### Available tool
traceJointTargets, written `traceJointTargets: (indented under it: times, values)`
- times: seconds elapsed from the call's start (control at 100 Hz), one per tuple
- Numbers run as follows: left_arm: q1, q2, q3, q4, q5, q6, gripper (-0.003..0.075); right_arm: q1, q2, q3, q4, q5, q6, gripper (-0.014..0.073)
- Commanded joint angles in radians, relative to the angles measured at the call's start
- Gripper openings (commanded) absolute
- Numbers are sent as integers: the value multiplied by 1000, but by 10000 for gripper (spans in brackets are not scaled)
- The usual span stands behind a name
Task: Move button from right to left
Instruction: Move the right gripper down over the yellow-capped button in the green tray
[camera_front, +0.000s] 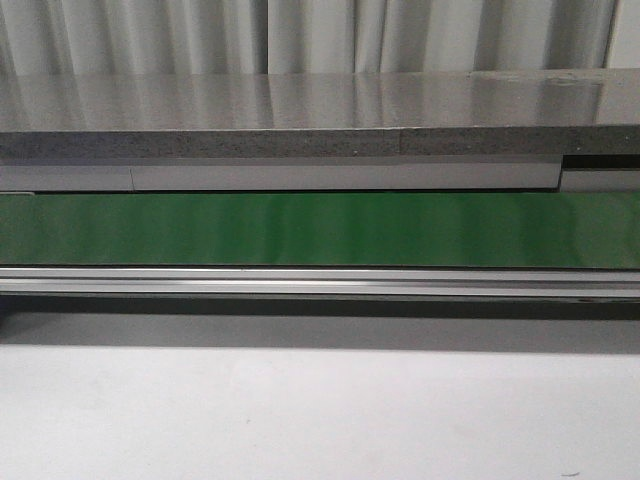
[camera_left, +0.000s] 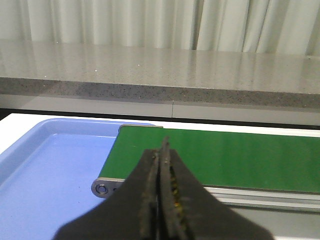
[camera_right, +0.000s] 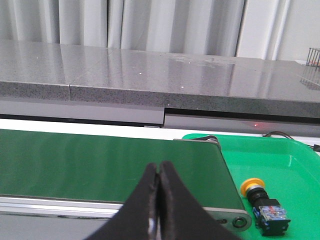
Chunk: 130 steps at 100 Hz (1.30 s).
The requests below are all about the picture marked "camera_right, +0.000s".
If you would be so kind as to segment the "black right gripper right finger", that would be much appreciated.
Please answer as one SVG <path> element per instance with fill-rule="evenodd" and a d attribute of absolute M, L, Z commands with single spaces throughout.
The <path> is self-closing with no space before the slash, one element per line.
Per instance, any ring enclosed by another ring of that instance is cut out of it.
<path fill-rule="evenodd" d="M 158 214 L 163 240 L 238 240 L 211 217 L 186 188 L 174 165 L 159 166 Z"/>

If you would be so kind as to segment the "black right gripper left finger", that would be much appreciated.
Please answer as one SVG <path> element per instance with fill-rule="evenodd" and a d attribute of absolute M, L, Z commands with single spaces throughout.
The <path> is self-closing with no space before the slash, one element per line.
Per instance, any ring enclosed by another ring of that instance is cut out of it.
<path fill-rule="evenodd" d="M 88 240 L 154 240 L 157 236 L 157 165 L 149 163 L 119 211 Z"/>

